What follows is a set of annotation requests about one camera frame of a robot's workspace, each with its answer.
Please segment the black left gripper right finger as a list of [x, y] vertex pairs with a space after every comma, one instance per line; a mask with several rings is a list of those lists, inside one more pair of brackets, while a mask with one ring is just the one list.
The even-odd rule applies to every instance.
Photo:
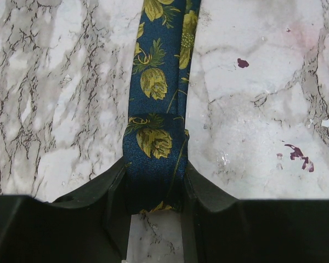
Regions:
[[329, 262], [329, 200], [237, 199], [189, 165], [185, 262]]

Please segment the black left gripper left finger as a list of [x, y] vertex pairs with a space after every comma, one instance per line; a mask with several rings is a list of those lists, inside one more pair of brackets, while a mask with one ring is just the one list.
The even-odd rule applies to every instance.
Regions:
[[125, 163], [53, 202], [0, 196], [0, 262], [121, 262], [131, 216]]

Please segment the navy tie with yellow flowers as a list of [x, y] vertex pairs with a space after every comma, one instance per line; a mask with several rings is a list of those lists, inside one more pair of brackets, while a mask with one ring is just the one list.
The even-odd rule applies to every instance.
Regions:
[[188, 166], [185, 127], [200, 1], [144, 1], [123, 137], [131, 214], [181, 209]]

